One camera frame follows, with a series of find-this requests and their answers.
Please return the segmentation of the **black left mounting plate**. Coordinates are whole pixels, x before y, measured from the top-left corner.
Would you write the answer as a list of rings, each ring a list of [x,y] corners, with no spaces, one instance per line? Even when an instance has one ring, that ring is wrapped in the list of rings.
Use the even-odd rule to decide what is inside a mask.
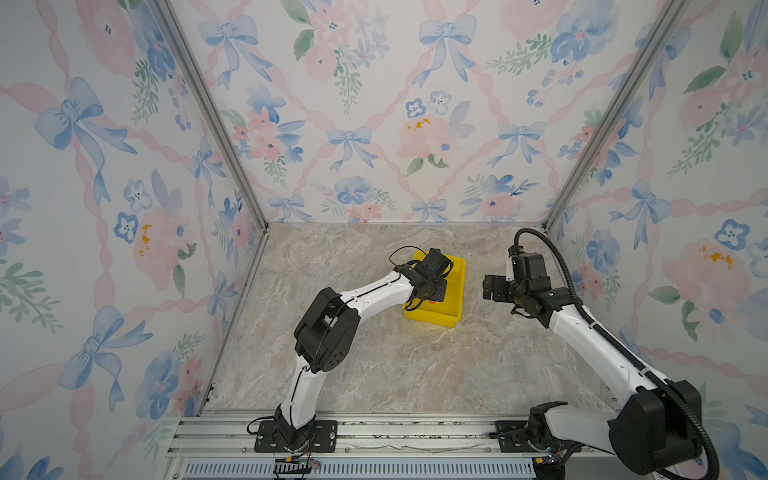
[[[338,439],[338,422],[311,420],[294,429],[283,419],[264,420],[254,433],[257,453],[333,453]]]

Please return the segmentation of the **yellow plastic bin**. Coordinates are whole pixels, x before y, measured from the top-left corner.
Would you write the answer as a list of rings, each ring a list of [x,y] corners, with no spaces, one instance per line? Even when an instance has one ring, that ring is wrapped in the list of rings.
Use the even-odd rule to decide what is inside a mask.
[[[466,260],[453,255],[447,255],[453,267],[445,278],[446,286],[438,292],[442,300],[425,300],[418,309],[404,310],[407,319],[429,323],[447,328],[457,326],[463,315]]]

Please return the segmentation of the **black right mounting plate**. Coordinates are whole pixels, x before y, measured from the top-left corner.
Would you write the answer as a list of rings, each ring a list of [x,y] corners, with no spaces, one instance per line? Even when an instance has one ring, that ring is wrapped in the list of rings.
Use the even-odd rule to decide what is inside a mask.
[[[543,443],[533,433],[528,420],[498,420],[489,434],[496,439],[502,453],[540,452]]]

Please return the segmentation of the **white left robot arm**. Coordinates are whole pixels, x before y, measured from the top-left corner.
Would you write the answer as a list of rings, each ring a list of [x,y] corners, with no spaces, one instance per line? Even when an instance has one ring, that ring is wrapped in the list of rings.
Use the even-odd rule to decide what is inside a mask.
[[[391,307],[413,311],[427,301],[444,301],[453,269],[454,262],[432,248],[421,259],[395,264],[383,278],[362,287],[318,292],[294,330],[293,379],[273,416],[278,437],[288,449],[299,450],[309,442],[326,376],[347,357],[360,325]]]

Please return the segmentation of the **aluminium corner post right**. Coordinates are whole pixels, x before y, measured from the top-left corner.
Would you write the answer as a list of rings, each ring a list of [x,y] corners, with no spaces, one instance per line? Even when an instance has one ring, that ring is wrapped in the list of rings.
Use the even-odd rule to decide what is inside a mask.
[[[684,0],[664,1],[661,4],[660,13],[646,36],[646,43],[633,57],[625,79],[615,90],[615,95],[605,109],[594,137],[588,141],[581,157],[577,160],[574,169],[567,177],[563,189],[556,196],[554,206],[550,209],[546,219],[541,223],[542,228],[547,234],[554,232],[559,220],[565,216],[565,210],[576,194],[583,178],[592,168],[595,158],[608,141],[622,115],[629,108],[640,84],[650,74],[653,64],[663,50],[663,46],[674,33],[688,6],[689,1]]]

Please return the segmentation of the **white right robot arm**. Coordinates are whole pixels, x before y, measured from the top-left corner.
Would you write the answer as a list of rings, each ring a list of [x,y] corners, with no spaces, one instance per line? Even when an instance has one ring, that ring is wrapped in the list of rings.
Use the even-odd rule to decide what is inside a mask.
[[[548,279],[515,282],[503,275],[483,280],[483,297],[510,303],[516,313],[538,320],[570,345],[608,386],[613,414],[584,410],[564,401],[534,406],[525,426],[500,421],[501,447],[528,446],[563,463],[568,450],[592,447],[615,455],[638,475],[662,472],[711,450],[701,422],[702,399],[687,381],[674,382],[625,347],[568,289]]]

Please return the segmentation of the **aluminium corner post left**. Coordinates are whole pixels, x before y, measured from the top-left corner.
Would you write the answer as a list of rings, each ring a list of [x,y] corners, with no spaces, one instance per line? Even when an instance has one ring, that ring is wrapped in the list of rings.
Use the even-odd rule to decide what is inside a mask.
[[[236,186],[243,195],[245,205],[256,221],[258,231],[266,234],[268,223],[258,205],[256,195],[249,183],[246,169],[241,164],[228,134],[223,120],[218,112],[215,101],[205,82],[203,73],[190,48],[189,42],[179,23],[170,1],[149,0],[149,8],[166,37],[171,52],[179,62],[180,69],[185,75],[196,105],[201,111],[203,120],[209,127],[213,138],[219,147],[224,162],[232,172]]]

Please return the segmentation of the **aluminium corner post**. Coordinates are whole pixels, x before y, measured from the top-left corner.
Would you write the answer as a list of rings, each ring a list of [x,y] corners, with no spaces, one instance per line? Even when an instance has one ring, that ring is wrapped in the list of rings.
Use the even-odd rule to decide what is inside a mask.
[[[209,127],[213,138],[219,147],[224,162],[232,172],[236,186],[243,195],[245,205],[256,221],[258,231],[266,234],[268,223],[258,205],[256,195],[249,183],[246,169],[241,164],[228,134],[223,120],[218,112],[215,101],[205,82],[203,73],[190,48],[189,42],[179,23],[170,1],[149,0],[149,8],[166,37],[171,52],[179,62],[180,69],[185,75],[196,105],[201,111],[203,120]]]
[[[653,64],[663,50],[663,46],[674,33],[688,6],[689,1],[684,0],[664,1],[661,4],[660,13],[646,36],[646,43],[633,57],[625,79],[615,90],[615,95],[605,109],[594,137],[588,141],[581,157],[577,160],[574,169],[567,177],[563,189],[556,196],[554,206],[550,209],[546,219],[541,223],[542,228],[547,234],[554,232],[559,220],[565,216],[565,210],[576,194],[583,178],[592,168],[595,158],[608,141],[622,115],[629,108],[640,84],[650,74]]]

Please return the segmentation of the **black mounting plate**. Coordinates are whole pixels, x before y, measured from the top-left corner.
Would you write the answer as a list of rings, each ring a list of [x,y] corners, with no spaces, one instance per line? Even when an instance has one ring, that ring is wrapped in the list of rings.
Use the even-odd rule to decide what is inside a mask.
[[[333,453],[338,439],[338,422],[311,420],[294,429],[283,419],[264,420],[254,433],[257,453]]]
[[[533,433],[528,420],[498,420],[489,434],[496,439],[502,453],[540,452],[543,443]]]

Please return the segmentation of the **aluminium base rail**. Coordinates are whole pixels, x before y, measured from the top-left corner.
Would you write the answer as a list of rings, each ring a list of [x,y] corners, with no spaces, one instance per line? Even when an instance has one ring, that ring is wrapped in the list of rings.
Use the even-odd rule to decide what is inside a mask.
[[[337,423],[335,449],[312,447],[289,462],[259,453],[258,410],[212,410],[183,418],[157,473],[160,479],[631,479],[613,456],[592,447],[561,468],[539,453],[502,451],[493,415],[323,413]]]

